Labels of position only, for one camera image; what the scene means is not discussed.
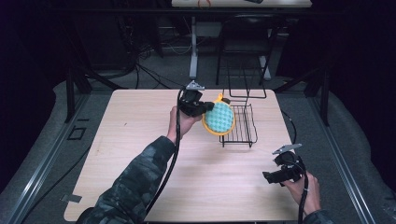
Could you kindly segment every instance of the human hand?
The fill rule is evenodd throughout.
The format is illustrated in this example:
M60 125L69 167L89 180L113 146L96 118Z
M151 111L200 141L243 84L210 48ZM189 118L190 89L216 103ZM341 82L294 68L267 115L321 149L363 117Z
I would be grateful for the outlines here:
M317 178L311 175L309 172L306 172L306 175L308 176L308 192L306 194L304 204L304 213L306 216L308 216L309 214L320 209L320 192ZM289 180L282 182L282 184L288 188L291 193L291 197L293 197L297 204L300 204L301 201L304 190L304 180L305 176L296 182L291 182Z
M201 115L197 117L190 117L180 111L180 139L183 137L185 133L187 133L191 129L192 125L196 121L201 120L201 118L202 118ZM176 143L177 140L176 124L177 124L177 106L174 106L172 107L172 110L170 112L168 135L166 135L166 137L169 138L174 144Z

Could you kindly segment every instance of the wrist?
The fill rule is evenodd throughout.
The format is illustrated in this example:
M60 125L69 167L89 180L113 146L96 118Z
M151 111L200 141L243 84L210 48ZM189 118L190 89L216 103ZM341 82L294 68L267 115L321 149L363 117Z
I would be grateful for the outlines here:
M175 134L171 134L169 133L168 135L166 135L166 137L175 145L176 144L176 135Z
M309 214L314 213L320 209L320 205L304 206L304 213L306 216L308 216Z

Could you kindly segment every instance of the sponge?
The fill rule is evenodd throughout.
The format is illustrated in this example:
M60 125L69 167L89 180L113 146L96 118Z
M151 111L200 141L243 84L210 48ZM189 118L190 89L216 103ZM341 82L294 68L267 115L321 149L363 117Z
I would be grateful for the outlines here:
M213 103L213 109L203 114L202 123L210 133L222 136L233 130L235 115L230 105L223 101L222 93Z

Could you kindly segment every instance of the human arm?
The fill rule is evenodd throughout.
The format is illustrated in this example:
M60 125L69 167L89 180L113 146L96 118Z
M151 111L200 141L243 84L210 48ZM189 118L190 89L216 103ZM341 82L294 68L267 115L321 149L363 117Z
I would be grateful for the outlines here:
M175 152L177 108L170 112L168 133L149 144L135 157L113 186L98 199L81 223L141 223L146 207L153 199L166 172L167 162ZM180 137L201 117L191 118L180 112Z
M306 172L308 177L308 192L306 194L305 204L304 204L304 224L331 224L334 223L330 218L329 213L326 210L321 209L320 205L320 191L319 182L316 177L314 177L309 172ZM305 176L296 182L291 182L286 180L282 182L290 191L291 197L297 204L300 204L302 193L304 190L304 180Z

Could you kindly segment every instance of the black cable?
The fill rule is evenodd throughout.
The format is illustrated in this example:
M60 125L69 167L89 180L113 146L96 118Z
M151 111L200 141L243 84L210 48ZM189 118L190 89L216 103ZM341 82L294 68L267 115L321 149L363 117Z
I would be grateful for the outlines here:
M175 35L175 36L173 36L173 37L171 37L171 38L163 39L161 42L162 42L162 44L176 44L176 43L178 43L179 41L184 40L184 39L185 39L185 37L182 36L182 35Z
M165 80L167 80L167 81L169 81L169 82L172 82L172 83L174 83L174 84L176 84L176 85L178 85L178 86L180 86L180 87L184 87L184 85L179 84L179 83L177 83L177 82L175 82L175 81L173 81L173 80L171 80L171 79L169 79L169 78L167 78L167 77L160 76L160 75L157 74L156 72L154 72L154 71L148 69L147 67L143 66L143 65L140 64L140 63L137 63L136 65L137 65L138 69L142 69L143 71L145 71L149 76L151 76L154 80L156 80L156 81L158 82L158 84L164 86L166 89L172 89L172 88L170 88L170 87L166 86L164 83L162 83L162 82L161 82L161 78L163 78L163 79L165 79Z
M180 106L179 106L179 99L180 99L181 93L184 90L185 90L185 87L182 87L180 89L180 91L178 92L178 95L177 95L175 153L174 153L174 156L172 158L172 162L171 162L171 164L169 166L168 172L166 173L166 176L165 176L163 182L161 183L160 187L157 190L157 193L154 195L153 199L151 200L150 204L148 205L148 207L146 209L147 214L149 213L149 211L151 210L152 206L157 201L158 197L160 197L160 194L163 192L163 189L165 188L165 185L168 182L168 179L169 179L170 175L172 174L173 168L175 167L175 164L176 164L178 150L179 150L179 147L180 147L180 138L181 138L181 136L180 136Z
M149 44L142 46L143 47L139 48L139 52L140 52L139 58L145 60L151 56L151 52L154 50L154 48Z
M301 167L296 162L294 162L294 161L285 161L285 162L288 162L288 163L293 164L293 165L297 166L298 168L300 168L300 170L303 172L303 175L304 175L304 189L303 189L300 204L298 207L298 223L303 224L304 206L305 206L305 200L306 200L306 195L308 193L308 186L309 186L308 175L306 174L306 170L303 169L303 167Z
M137 90L137 87L139 86L140 82L140 74L139 74L139 69L136 67L136 85L134 86L134 89Z
M293 130L294 130L294 138L293 138L292 143L295 144L295 143L296 143L296 139L297 139L297 129L296 129L296 126L294 125L293 120L291 120L290 116L289 116L285 111L283 111L283 110L280 110L280 111L282 111L282 114L284 114L286 117L288 117L288 119L289 119L289 121L290 121L290 123L291 123L291 126L293 127Z
M104 77L106 79L113 79L113 78L118 78L118 77L125 77L128 74L132 73L134 71L134 68L136 67L136 61L132 62L131 66L128 66L127 68L123 69L121 72L117 74L112 74L112 75L101 75L101 77Z
M43 201L43 199L78 165L78 163L84 158L84 156L90 151L91 146L89 146L84 153L78 158L78 160L64 173L64 175L59 178L55 184L53 184L38 200L35 202L35 204L30 207L29 211L26 213L26 215L23 217L23 220L21 221L21 224L26 221L26 219L30 216L30 214L35 210L35 208Z

